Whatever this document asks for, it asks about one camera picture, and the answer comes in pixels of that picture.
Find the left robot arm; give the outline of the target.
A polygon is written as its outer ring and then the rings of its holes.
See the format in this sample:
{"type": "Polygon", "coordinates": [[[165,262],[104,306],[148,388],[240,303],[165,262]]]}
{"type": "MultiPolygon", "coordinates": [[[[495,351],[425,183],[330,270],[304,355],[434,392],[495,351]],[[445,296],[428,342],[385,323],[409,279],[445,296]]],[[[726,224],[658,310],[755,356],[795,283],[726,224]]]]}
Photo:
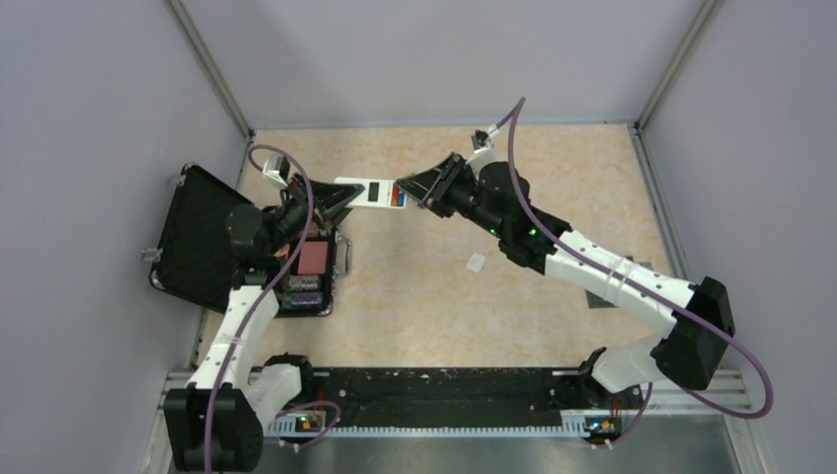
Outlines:
{"type": "Polygon", "coordinates": [[[273,421],[287,405],[304,408],[315,399],[317,383],[303,372],[305,357],[280,358],[253,379],[256,351],[280,312],[278,288],[300,259],[309,229],[320,223],[332,228],[365,188],[295,175],[284,189],[285,201],[267,207],[235,194],[214,221],[232,258],[222,271],[226,313],[197,370],[163,403],[173,462],[181,471],[253,471],[273,421]]]}

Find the white battery cover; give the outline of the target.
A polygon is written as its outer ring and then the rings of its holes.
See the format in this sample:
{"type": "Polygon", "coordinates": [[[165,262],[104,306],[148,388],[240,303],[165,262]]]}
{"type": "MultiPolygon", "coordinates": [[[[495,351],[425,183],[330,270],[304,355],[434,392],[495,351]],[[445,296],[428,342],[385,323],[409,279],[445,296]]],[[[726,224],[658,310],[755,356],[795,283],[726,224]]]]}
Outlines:
{"type": "Polygon", "coordinates": [[[486,263],[487,257],[480,253],[473,253],[469,258],[466,269],[470,272],[478,274],[486,263]]]}

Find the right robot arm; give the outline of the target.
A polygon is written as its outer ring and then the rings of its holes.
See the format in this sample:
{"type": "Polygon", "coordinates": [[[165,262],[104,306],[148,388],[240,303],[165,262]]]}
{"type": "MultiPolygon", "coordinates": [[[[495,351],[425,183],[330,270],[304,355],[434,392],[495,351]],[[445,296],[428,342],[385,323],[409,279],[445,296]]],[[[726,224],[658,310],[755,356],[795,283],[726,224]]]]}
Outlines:
{"type": "Polygon", "coordinates": [[[581,399],[604,407],[634,385],[668,379],[690,390],[709,387],[734,334],[725,286],[656,273],[590,241],[567,222],[530,206],[529,184],[495,161],[479,172],[457,153],[400,178],[397,187],[441,218],[455,213],[488,231],[515,265],[563,279],[639,317],[654,334],[595,351],[578,369],[581,399]]]}

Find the white remote control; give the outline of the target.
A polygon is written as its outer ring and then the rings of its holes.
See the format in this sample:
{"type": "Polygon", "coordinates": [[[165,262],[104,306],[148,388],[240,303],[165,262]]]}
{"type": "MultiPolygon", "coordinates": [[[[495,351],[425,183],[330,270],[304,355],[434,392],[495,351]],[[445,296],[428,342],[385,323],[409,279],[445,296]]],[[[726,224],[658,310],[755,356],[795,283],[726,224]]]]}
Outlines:
{"type": "Polygon", "coordinates": [[[403,209],[392,205],[393,187],[397,184],[395,180],[337,177],[334,183],[357,183],[365,187],[365,192],[354,199],[351,208],[403,209]]]}

